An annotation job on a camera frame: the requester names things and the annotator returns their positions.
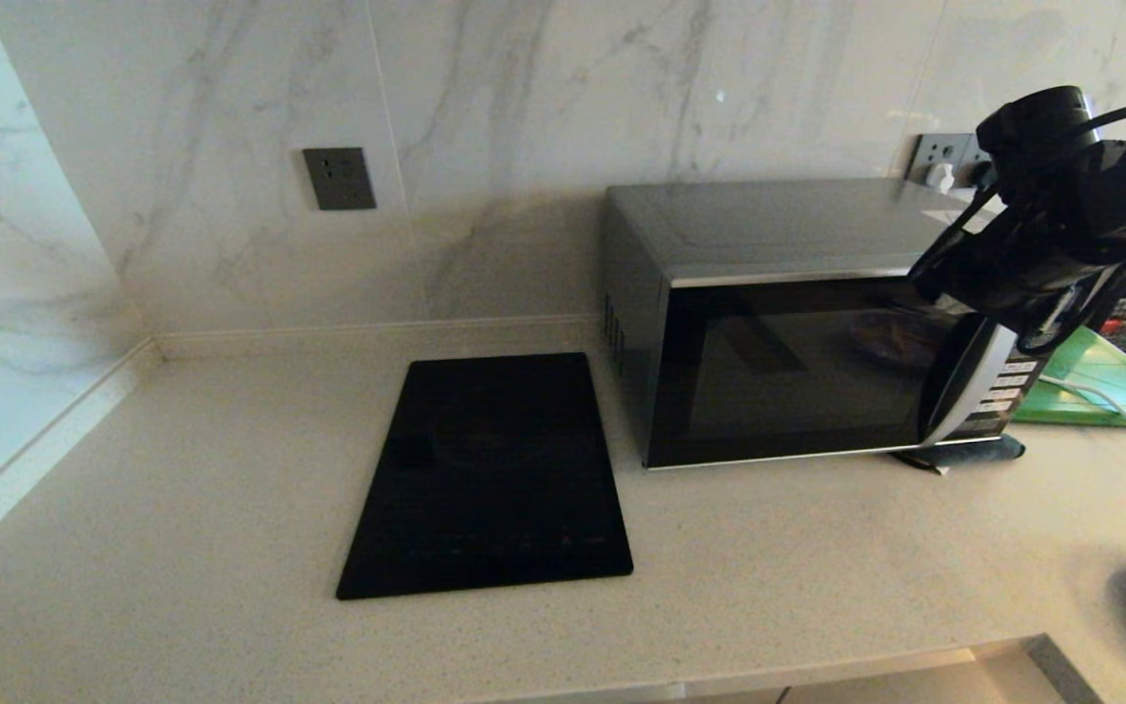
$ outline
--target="cable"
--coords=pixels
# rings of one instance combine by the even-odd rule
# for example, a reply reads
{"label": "cable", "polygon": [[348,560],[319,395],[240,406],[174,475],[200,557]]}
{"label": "cable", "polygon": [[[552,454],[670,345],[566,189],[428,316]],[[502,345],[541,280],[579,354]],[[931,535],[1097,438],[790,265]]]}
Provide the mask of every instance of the cable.
{"label": "cable", "polygon": [[[1033,347],[1031,345],[1025,346],[1029,339],[1036,338],[1033,337],[1025,339],[1024,336],[1019,336],[1019,339],[1016,340],[1016,346],[1019,348],[1019,351],[1024,353],[1028,357],[1040,357],[1042,355],[1046,355],[1046,353],[1052,353],[1058,347],[1060,344],[1063,342],[1064,339],[1067,339],[1071,333],[1076,332],[1078,327],[1085,324],[1085,321],[1089,320],[1089,318],[1096,315],[1096,313],[1100,311],[1100,306],[1102,306],[1103,303],[1109,302],[1109,291],[1112,288],[1123,289],[1123,287],[1126,286],[1126,262],[1119,262],[1116,267],[1118,268],[1115,269],[1114,275],[1102,282],[1102,285],[1098,286],[1098,288],[1089,295],[1089,298],[1083,300],[1083,302],[1080,303],[1080,306],[1076,306],[1075,302],[1071,303],[1072,306],[1076,308],[1069,308],[1071,317],[1069,317],[1066,321],[1058,323],[1058,330],[1055,331],[1054,337],[1052,337],[1048,342],[1042,342],[1036,347]],[[1061,315],[1063,315],[1063,313],[1055,315],[1055,318]]]}
{"label": "cable", "polygon": [[1064,139],[1080,137],[1081,134],[1085,134],[1087,132],[1092,132],[1092,130],[1097,130],[1100,126],[1109,125],[1111,123],[1117,123],[1120,121],[1126,121],[1126,107],[1117,108],[1117,110],[1111,110],[1106,115],[1096,116],[1093,117],[1093,119],[1089,122],[1083,122],[1079,125],[1071,126],[1071,128],[1063,130],[1063,132],[1052,135],[1049,140],[1060,140],[1061,142],[1061,140]]}
{"label": "cable", "polygon": [[915,260],[911,267],[910,277],[911,279],[919,278],[922,273],[936,266],[936,264],[941,260],[947,249],[957,244],[958,241],[964,240],[966,235],[953,237],[957,232],[964,232],[964,225],[971,220],[975,213],[978,213],[983,208],[984,204],[988,204],[993,196],[997,195],[997,188],[989,186],[983,190],[975,191],[975,196],[971,199],[971,204],[962,212],[956,219],[953,220],[946,229],[939,234],[933,241],[932,246],[926,250],[923,255],[920,256],[919,260]]}
{"label": "cable", "polygon": [[1098,406],[1099,409],[1109,410],[1109,409],[1107,409],[1106,406],[1099,404],[1099,402],[1093,401],[1090,396],[1085,396],[1085,393],[1083,393],[1083,392],[1096,393],[1096,395],[1105,398],[1105,400],[1107,400],[1108,404],[1114,406],[1115,407],[1115,411],[1118,411],[1118,415],[1121,415],[1123,418],[1126,419],[1126,409],[1125,409],[1125,407],[1123,407],[1120,404],[1120,402],[1115,401],[1115,399],[1111,398],[1107,392],[1100,391],[1100,389],[1096,389],[1096,387],[1092,387],[1092,386],[1085,386],[1082,383],[1072,383],[1070,381],[1064,381],[1064,380],[1061,380],[1061,378],[1048,377],[1048,375],[1045,375],[1045,374],[1042,374],[1040,377],[1038,377],[1038,378],[1040,378],[1040,381],[1045,381],[1045,382],[1049,382],[1052,384],[1055,384],[1055,386],[1066,389],[1067,391],[1070,391],[1072,393],[1075,393],[1076,396],[1081,396],[1081,398],[1083,398],[1083,400],[1089,401],[1090,404]]}

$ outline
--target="microwave control panel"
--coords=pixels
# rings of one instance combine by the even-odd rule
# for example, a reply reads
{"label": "microwave control panel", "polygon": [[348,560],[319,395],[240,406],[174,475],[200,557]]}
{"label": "microwave control panel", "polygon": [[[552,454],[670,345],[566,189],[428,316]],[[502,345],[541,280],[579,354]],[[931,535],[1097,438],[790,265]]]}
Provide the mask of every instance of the microwave control panel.
{"label": "microwave control panel", "polygon": [[989,387],[967,419],[946,440],[981,440],[1001,435],[1006,424],[1011,422],[1015,411],[1031,391],[1047,360],[1028,357],[1019,349],[1012,349],[1001,374],[993,381],[993,386]]}

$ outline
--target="microwave window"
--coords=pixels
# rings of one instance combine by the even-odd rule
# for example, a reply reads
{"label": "microwave window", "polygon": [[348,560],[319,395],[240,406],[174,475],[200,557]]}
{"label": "microwave window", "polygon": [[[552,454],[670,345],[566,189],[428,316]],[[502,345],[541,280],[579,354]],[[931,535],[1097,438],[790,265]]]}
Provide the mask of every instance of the microwave window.
{"label": "microwave window", "polygon": [[919,311],[831,309],[707,321],[687,438],[888,428],[906,442],[947,326]]}

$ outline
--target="black cable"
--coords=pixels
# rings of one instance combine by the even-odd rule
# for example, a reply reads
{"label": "black cable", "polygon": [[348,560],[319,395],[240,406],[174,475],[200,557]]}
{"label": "black cable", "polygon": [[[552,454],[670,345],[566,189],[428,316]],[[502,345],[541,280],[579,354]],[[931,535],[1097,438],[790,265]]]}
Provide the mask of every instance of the black cable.
{"label": "black cable", "polygon": [[1096,116],[1093,117],[1093,119],[1089,122],[1081,123],[1075,126],[1070,126],[1067,130],[1063,130],[1063,132],[1055,134],[1051,139],[1064,140],[1064,139],[1080,137],[1081,134],[1085,134],[1087,132],[1092,132],[1092,130],[1097,130],[1100,126],[1109,125],[1111,123],[1117,123],[1120,121],[1126,121],[1126,107],[1117,108],[1117,110],[1111,110],[1106,115]]}
{"label": "black cable", "polygon": [[1105,282],[1105,284],[1100,285],[1098,291],[1093,291],[1089,298],[1083,300],[1080,308],[1075,308],[1075,303],[1072,303],[1073,308],[1069,308],[1067,311],[1071,313],[1071,317],[1066,322],[1058,323],[1058,330],[1055,330],[1054,337],[1052,337],[1048,342],[1040,344],[1036,347],[1027,347],[1025,346],[1026,339],[1020,337],[1016,344],[1019,351],[1024,353],[1028,357],[1037,357],[1044,355],[1044,353],[1053,351],[1055,347],[1069,337],[1069,335],[1076,332],[1078,327],[1085,323],[1085,321],[1089,321],[1089,318],[1093,317],[1094,313],[1098,313],[1098,306],[1100,306],[1100,303],[1103,300],[1107,300],[1107,295],[1105,294],[1107,294],[1112,286],[1126,285],[1126,262],[1123,262],[1123,267],[1125,268],[1115,271],[1114,275]]}
{"label": "black cable", "polygon": [[[1051,142],[1063,142],[1063,140],[1076,137],[1078,135],[1091,132],[1091,130],[1097,130],[1100,126],[1109,125],[1111,123],[1117,123],[1120,121],[1126,121],[1126,107],[1117,108],[1117,110],[1111,110],[1106,115],[1099,115],[1092,117],[1092,119],[1089,122],[1071,126],[1071,128],[1064,130],[1063,132],[1055,134],[1049,140]],[[1046,173],[1048,172],[1049,169],[1061,166],[1064,161],[1075,159],[1078,155],[1080,155],[1080,152],[1082,152],[1082,149],[1081,151],[1069,152],[1069,154],[1060,154],[1054,159],[1042,161],[1040,164],[1033,164],[1025,169],[1020,169],[1018,170],[1018,172],[1015,172],[1012,175],[998,175],[997,181],[993,182],[992,186],[989,186],[988,188],[975,193],[973,202],[971,202],[971,204],[967,205],[964,212],[962,212],[962,214],[959,214],[955,219],[955,222],[948,224],[948,226],[941,232],[941,234],[938,235],[937,240],[933,241],[932,246],[930,246],[929,249],[927,249],[927,252],[921,255],[920,259],[917,260],[913,267],[911,267],[911,273],[910,273],[911,278],[919,277],[920,275],[922,275],[922,273],[926,271],[926,269],[935,266],[935,264],[937,264],[937,260],[941,258],[944,250],[950,248],[953,244],[956,243],[956,240],[953,239],[953,235],[955,235],[956,232],[960,231],[962,226],[964,226],[966,222],[968,222],[968,220],[971,220],[974,216],[975,213],[980,212],[980,210],[983,208],[984,204],[988,204],[989,200],[991,200],[992,197],[998,191],[1002,190],[1006,187],[1011,186],[1011,184],[1013,182],[1018,182],[1027,178],[1033,178],[1036,175]]]}

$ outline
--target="white cable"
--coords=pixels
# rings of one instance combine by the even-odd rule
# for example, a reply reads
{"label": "white cable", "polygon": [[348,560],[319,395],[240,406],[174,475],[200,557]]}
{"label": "white cable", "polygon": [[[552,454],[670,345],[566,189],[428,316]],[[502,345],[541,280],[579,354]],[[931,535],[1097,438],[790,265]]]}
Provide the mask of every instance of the white cable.
{"label": "white cable", "polygon": [[1096,393],[1096,395],[1105,398],[1105,400],[1107,400],[1108,404],[1114,406],[1115,410],[1118,411],[1118,415],[1121,415],[1123,418],[1126,419],[1126,409],[1125,409],[1125,407],[1120,406],[1120,402],[1115,401],[1114,398],[1111,398],[1107,392],[1100,391],[1100,389],[1096,389],[1096,387],[1092,387],[1092,386],[1085,386],[1082,383],[1072,383],[1070,381],[1063,381],[1061,378],[1047,377],[1045,374],[1040,375],[1040,377],[1037,377],[1037,378],[1040,378],[1040,381],[1046,381],[1046,382],[1049,382],[1052,384],[1055,384],[1055,386],[1066,389],[1067,391],[1070,391],[1072,393],[1075,393],[1076,396],[1081,396],[1081,398],[1083,398],[1083,400],[1089,401],[1090,404],[1098,406],[1099,409],[1109,410],[1109,409],[1107,409],[1106,406],[1099,404],[1099,402],[1096,402],[1091,398],[1083,395],[1082,392],[1087,391],[1089,393]]}

